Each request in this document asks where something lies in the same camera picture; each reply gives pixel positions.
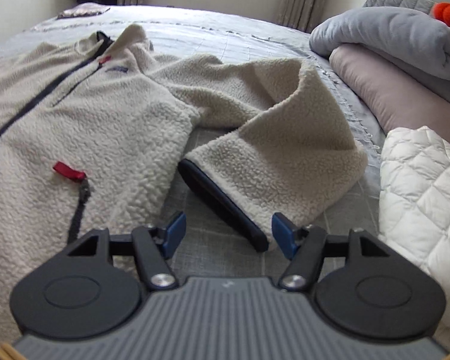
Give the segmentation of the grey checked bedspread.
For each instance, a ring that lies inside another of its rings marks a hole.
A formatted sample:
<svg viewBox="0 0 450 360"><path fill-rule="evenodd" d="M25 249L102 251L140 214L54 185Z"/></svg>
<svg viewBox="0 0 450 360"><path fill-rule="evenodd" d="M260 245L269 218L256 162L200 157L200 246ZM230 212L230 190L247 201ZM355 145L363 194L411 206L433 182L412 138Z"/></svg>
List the grey checked bedspread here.
<svg viewBox="0 0 450 360"><path fill-rule="evenodd" d="M368 107L332 71L327 60L314 54L305 33L256 19L211 11L163 7L113 7L102 16L48 19L0 42L0 61L33 50L41 42L64 45L102 31L116 38L130 24L141 25L155 49L167 55L188 57L212 54L224 63L260 58L304 57L314 63L323 82L345 113L353 135L364 144L369 164L365 174L338 203L317 218L332 234L351 228L375 233L378 227L380 152L385 134ZM280 277L287 266L281 252L257 253L237 232L220 220L176 176L161 216L176 211L187 215L187 234L172 259L179 278L190 275Z"/></svg>

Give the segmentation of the grey folded blanket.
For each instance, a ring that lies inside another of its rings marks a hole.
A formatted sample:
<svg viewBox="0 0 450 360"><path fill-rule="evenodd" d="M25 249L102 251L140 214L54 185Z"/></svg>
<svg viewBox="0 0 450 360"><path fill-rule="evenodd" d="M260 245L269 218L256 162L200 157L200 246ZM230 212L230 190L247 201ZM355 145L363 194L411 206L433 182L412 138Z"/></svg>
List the grey folded blanket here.
<svg viewBox="0 0 450 360"><path fill-rule="evenodd" d="M324 58L344 44L376 52L450 102L450 27L441 21L403 7L363 7L327 19L310 36Z"/></svg>

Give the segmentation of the cream fleece jacket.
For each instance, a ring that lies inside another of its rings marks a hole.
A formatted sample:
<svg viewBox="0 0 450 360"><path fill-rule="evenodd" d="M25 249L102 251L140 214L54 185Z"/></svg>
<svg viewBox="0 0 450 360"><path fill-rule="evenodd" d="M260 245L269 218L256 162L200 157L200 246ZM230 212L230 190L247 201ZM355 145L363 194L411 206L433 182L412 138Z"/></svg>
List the cream fleece jacket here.
<svg viewBox="0 0 450 360"><path fill-rule="evenodd" d="M362 177L368 156L303 58L223 63L152 51L145 30L43 43L0 61L0 340L18 335L9 294L64 245L84 172L81 228L154 224L181 160L274 246L280 211L308 224Z"/></svg>

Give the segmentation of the small folded pink cloth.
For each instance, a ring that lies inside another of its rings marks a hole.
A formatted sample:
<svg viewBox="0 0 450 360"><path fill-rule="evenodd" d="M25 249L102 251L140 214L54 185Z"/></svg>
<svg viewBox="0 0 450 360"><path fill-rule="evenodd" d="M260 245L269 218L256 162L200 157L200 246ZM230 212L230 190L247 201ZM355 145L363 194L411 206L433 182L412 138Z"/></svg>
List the small folded pink cloth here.
<svg viewBox="0 0 450 360"><path fill-rule="evenodd" d="M72 19L72 18L82 18L103 15L110 10L110 6L86 2L77 5L76 7L63 10L57 15L59 20L61 19Z"/></svg>

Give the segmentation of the white quilted down jacket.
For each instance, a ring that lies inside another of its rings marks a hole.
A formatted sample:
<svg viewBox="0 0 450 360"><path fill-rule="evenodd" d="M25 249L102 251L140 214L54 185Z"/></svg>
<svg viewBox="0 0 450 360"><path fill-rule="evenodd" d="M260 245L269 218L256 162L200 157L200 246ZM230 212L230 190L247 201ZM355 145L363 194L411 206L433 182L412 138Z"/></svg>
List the white quilted down jacket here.
<svg viewBox="0 0 450 360"><path fill-rule="evenodd" d="M435 338L450 349L450 143L427 126L397 127L385 139L379 238L444 290Z"/></svg>

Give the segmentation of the pink pillow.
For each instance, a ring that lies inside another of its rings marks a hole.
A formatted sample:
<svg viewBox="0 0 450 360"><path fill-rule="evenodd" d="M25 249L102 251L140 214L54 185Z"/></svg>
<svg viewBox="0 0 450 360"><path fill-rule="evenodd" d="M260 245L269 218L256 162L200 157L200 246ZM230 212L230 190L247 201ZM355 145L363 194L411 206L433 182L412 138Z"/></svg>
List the pink pillow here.
<svg viewBox="0 0 450 360"><path fill-rule="evenodd" d="M429 127L450 143L450 103L385 58L359 45L331 53L333 71L367 105L384 130Z"/></svg>

